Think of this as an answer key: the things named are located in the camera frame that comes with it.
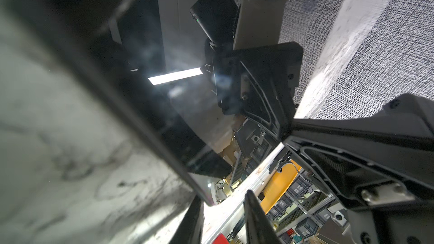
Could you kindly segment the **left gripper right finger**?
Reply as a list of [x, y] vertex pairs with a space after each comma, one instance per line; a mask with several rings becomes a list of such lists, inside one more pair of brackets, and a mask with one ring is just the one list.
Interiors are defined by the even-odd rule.
[[280, 244], [278, 236], [252, 190], [248, 190], [245, 194], [244, 211], [248, 244]]

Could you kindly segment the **black smartphone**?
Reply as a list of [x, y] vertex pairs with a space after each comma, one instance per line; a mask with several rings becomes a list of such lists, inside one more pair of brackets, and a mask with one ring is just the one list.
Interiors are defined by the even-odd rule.
[[208, 205], [233, 171], [238, 117], [267, 148], [289, 136], [304, 50], [280, 43], [288, 0], [57, 0], [96, 69]]

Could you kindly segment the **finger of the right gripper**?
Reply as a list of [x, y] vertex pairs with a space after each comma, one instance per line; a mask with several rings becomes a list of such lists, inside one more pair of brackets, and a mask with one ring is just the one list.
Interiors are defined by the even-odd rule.
[[295, 119], [290, 135], [307, 132], [381, 142], [400, 147], [434, 149], [433, 100], [405, 93], [385, 104], [371, 117], [350, 120]]
[[357, 244], [434, 241], [434, 152], [351, 139], [344, 148], [300, 137], [285, 146], [348, 213]]

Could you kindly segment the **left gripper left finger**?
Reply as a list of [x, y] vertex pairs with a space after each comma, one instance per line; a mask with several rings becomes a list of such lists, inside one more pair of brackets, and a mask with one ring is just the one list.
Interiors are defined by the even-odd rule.
[[169, 244], [200, 244], [203, 222], [203, 201], [195, 196]]

